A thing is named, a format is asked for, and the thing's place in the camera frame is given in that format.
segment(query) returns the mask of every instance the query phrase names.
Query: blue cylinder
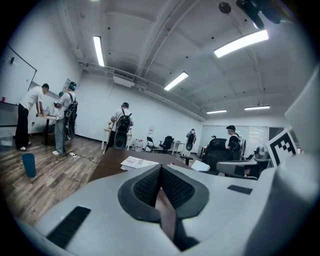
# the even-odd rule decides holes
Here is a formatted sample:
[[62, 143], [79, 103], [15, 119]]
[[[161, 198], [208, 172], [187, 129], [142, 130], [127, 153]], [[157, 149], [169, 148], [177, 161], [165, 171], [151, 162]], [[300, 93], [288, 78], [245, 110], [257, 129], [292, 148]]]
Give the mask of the blue cylinder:
[[25, 169], [25, 173], [29, 178], [36, 176], [36, 162], [35, 155], [26, 153], [22, 155], [22, 161]]

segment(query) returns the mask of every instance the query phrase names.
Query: ceiling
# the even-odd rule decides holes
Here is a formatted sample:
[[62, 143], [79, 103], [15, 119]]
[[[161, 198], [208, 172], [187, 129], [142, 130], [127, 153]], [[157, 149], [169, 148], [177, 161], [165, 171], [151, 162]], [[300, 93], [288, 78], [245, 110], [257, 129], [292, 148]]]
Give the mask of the ceiling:
[[[78, 61], [98, 64], [93, 36], [101, 36], [106, 66], [145, 79], [146, 90], [205, 119], [207, 111], [241, 114], [258, 103], [286, 109], [305, 85], [295, 79], [305, 71], [293, 63], [293, 25], [260, 15], [269, 40], [217, 58], [215, 49], [258, 31], [235, 0], [224, 1], [229, 15], [218, 0], [61, 0], [58, 11]], [[183, 71], [189, 77], [164, 91]]]

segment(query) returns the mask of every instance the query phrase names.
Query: wooden desk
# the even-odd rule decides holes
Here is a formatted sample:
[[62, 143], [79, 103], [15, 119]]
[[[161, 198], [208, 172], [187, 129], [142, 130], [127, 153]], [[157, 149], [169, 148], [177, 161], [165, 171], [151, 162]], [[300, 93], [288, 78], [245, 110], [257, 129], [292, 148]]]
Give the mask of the wooden desk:
[[188, 165], [184, 164], [180, 160], [176, 159], [169, 154], [152, 154], [148, 152], [135, 152], [134, 150], [119, 150], [113, 147], [109, 148], [105, 152], [103, 158], [101, 159], [98, 166], [95, 168], [93, 174], [91, 175], [89, 182], [94, 180], [108, 177], [115, 174], [120, 174], [126, 172], [121, 167], [121, 162], [128, 157], [135, 157], [140, 159], [145, 159], [153, 162], [157, 162], [161, 165], [169, 165], [174, 163], [176, 166], [191, 169]]
[[[94, 180], [120, 174], [126, 172], [121, 167], [121, 162], [125, 160], [127, 157], [135, 157], [145, 160], [150, 160], [157, 162], [162, 165], [168, 165], [170, 163], [174, 163], [176, 166], [183, 167], [186, 169], [193, 170], [191, 167], [187, 166], [183, 162], [174, 158], [169, 154], [153, 154], [148, 152], [135, 152], [134, 150], [119, 150], [114, 148], [109, 148], [105, 155], [101, 159], [98, 166], [95, 168], [93, 174], [91, 175], [88, 182], [92, 182]], [[160, 189], [156, 202], [155, 208], [160, 212], [161, 215], [161, 228], [163, 232], [173, 241], [175, 226], [176, 226], [176, 211], [171, 205], [169, 199], [167, 198], [165, 192]]]

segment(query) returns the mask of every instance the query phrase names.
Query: black rubber pad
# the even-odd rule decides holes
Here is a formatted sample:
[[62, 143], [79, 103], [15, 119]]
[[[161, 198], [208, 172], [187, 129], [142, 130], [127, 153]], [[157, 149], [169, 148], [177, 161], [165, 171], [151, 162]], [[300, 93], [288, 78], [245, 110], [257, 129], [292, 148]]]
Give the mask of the black rubber pad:
[[247, 195], [250, 195], [252, 192], [251, 188], [247, 188], [247, 187], [243, 187], [243, 186], [236, 186], [236, 185], [229, 186], [228, 190], [237, 191], [237, 192], [247, 194]]
[[91, 210], [88, 208], [77, 206], [46, 238], [55, 245], [65, 249], [90, 212]]

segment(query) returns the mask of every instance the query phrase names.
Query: paper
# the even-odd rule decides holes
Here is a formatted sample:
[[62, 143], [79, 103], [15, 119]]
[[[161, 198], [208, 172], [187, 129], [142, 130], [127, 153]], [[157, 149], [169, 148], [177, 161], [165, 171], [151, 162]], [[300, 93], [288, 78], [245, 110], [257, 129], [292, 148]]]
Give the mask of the paper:
[[287, 129], [266, 143], [273, 166], [278, 166], [287, 158], [297, 154], [297, 147]]
[[158, 165], [158, 164], [159, 164], [158, 162], [153, 162], [153, 161], [129, 156], [126, 160], [124, 160], [121, 163], [121, 165], [122, 165], [121, 169], [125, 168], [125, 170], [129, 171], [128, 169], [131, 170], [131, 169], [137, 169], [137, 168], [141, 168], [141, 167], [154, 166], [154, 165]]

